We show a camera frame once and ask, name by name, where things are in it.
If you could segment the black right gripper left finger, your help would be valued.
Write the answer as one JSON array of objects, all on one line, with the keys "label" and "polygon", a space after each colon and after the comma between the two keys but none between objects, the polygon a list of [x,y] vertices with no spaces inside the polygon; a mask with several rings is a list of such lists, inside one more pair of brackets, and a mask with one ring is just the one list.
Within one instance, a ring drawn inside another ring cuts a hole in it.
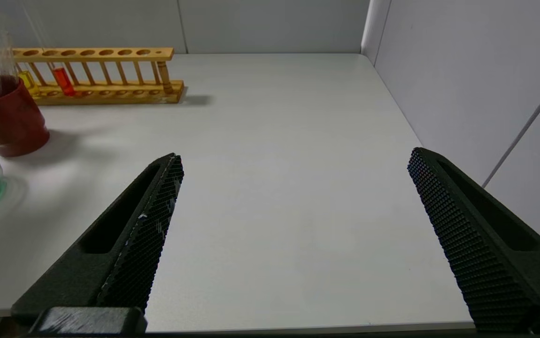
[{"label": "black right gripper left finger", "polygon": [[144,311],[184,178],[178,154],[150,163],[13,304],[32,324],[53,307]]}]

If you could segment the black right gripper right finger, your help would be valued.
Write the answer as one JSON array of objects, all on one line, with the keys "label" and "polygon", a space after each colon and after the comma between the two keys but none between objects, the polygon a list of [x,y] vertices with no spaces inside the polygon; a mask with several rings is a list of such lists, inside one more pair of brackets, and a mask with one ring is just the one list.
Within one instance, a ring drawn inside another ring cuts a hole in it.
[{"label": "black right gripper right finger", "polygon": [[441,154],[407,169],[476,331],[540,335],[540,235]]}]

